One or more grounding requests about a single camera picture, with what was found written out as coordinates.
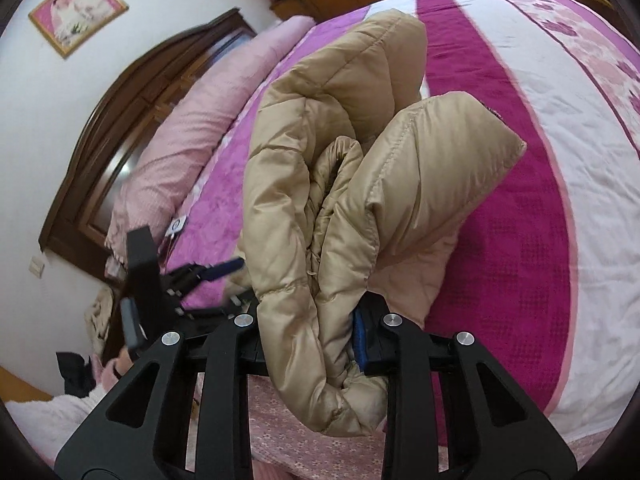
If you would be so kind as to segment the person left hand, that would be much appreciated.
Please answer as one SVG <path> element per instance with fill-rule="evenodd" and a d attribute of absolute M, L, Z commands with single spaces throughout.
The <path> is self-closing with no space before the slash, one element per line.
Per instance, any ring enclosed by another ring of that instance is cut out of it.
<path fill-rule="evenodd" d="M 111 390 L 120 378 L 123 378 L 134 365 L 128 349 L 122 347 L 116 358 L 109 360 L 105 365 L 98 364 L 96 369 L 96 383 L 105 391 Z"/>

